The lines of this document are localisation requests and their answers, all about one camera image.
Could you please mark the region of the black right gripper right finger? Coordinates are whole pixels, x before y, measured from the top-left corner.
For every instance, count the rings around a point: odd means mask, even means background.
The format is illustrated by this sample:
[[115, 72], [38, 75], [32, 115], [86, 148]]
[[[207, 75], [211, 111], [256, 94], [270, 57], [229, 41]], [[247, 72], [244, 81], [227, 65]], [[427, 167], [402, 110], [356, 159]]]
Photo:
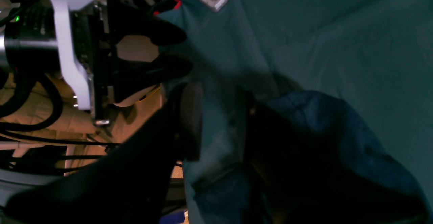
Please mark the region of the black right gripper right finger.
[[427, 224], [415, 177], [340, 99], [248, 105], [246, 148], [287, 224]]

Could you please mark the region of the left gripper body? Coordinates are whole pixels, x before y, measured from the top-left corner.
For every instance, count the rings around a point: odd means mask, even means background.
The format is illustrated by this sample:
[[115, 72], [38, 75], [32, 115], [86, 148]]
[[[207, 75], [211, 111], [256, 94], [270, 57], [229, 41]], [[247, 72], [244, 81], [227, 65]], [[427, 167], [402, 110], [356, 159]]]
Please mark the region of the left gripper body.
[[91, 113], [95, 126], [110, 125], [103, 118], [101, 97], [96, 95], [95, 79], [89, 65], [89, 56], [81, 62], [79, 40], [74, 38], [72, 13], [83, 10], [96, 0], [50, 0], [54, 10], [54, 24], [59, 54], [59, 65], [65, 82], [74, 91], [76, 107]]

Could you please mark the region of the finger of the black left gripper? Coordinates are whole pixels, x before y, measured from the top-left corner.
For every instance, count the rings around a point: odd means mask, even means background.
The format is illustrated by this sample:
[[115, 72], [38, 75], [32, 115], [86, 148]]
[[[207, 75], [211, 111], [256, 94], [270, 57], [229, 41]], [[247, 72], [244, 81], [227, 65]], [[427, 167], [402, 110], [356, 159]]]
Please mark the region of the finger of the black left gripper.
[[186, 32], [176, 25], [121, 2], [108, 4], [108, 25], [113, 42], [127, 35], [148, 37], [156, 46], [176, 45], [187, 39]]
[[159, 55], [151, 62], [112, 58], [115, 96], [131, 96], [147, 87], [188, 75], [193, 63], [176, 55]]

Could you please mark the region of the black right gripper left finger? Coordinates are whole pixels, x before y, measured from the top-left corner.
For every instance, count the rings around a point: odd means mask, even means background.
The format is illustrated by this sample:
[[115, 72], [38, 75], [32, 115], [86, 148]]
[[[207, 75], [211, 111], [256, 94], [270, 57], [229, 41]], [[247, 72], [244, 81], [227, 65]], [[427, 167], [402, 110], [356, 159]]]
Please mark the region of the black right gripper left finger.
[[203, 87], [175, 87], [127, 141], [70, 176], [13, 195], [5, 215], [23, 224], [157, 224], [172, 170], [197, 161]]

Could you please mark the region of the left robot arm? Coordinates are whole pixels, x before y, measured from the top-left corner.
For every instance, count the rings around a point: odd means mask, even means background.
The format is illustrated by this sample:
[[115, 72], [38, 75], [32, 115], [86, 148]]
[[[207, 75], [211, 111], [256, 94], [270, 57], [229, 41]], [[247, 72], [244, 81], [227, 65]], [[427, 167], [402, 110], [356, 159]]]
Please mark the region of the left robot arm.
[[19, 110], [38, 82], [53, 109], [37, 124], [1, 123], [1, 133], [33, 132], [58, 121], [63, 102], [48, 73], [60, 73], [75, 93], [76, 107], [97, 127], [110, 124], [103, 104], [120, 104], [147, 87], [186, 76], [191, 62], [160, 54], [151, 62], [121, 59], [116, 45], [127, 35], [148, 37], [157, 46], [186, 40], [179, 27], [134, 0], [11, 0], [1, 9], [1, 87], [9, 74], [16, 88], [1, 105], [1, 118]]

